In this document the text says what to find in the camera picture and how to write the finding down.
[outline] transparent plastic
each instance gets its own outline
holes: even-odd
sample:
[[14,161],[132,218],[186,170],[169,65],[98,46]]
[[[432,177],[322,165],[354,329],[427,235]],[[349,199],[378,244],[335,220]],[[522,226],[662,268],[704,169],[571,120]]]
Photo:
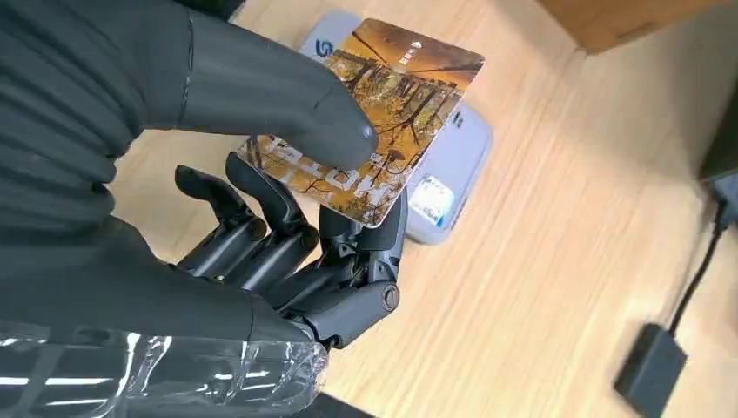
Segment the transparent plastic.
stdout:
[[285,416],[328,363],[313,342],[143,336],[0,321],[0,415]]

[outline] card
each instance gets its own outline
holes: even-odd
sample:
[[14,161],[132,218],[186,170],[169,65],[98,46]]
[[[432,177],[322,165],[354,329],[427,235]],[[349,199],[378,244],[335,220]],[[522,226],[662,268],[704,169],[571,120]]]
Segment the card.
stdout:
[[248,164],[360,224],[379,226],[441,127],[484,64],[471,51],[366,19],[325,64],[379,134],[358,170],[320,165],[273,136],[251,136]]

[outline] adapter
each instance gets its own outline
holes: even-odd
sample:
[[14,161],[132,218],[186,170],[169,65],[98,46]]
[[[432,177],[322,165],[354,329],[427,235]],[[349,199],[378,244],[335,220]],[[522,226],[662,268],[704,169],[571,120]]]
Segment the adapter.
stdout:
[[674,336],[648,323],[627,357],[615,390],[644,418],[660,417],[687,362]]

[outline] black cable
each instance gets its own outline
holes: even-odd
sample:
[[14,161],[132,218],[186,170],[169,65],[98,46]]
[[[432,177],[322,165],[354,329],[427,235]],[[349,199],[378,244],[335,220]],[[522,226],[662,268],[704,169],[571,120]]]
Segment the black cable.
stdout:
[[689,301],[692,299],[692,296],[694,296],[694,292],[697,290],[700,282],[702,282],[702,278],[708,270],[710,262],[712,262],[713,256],[715,255],[715,249],[717,248],[718,242],[720,242],[722,233],[728,229],[733,220],[732,216],[726,216],[726,208],[727,204],[724,201],[718,204],[717,213],[715,215],[715,228],[713,229],[713,236],[710,239],[708,251],[705,253],[705,258],[702,260],[700,268],[697,269],[697,273],[694,274],[692,281],[687,287],[687,291],[684,293],[684,296],[681,297],[681,301],[674,311],[674,318],[672,319],[668,330],[672,335],[676,335],[676,328],[679,326],[681,317],[684,315],[684,311],[687,310]]

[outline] wooden cabinet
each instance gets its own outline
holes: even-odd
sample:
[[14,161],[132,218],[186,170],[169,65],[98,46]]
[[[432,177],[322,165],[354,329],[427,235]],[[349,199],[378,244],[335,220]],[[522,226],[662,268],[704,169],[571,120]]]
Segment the wooden cabinet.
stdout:
[[730,0],[538,0],[590,53],[647,35]]

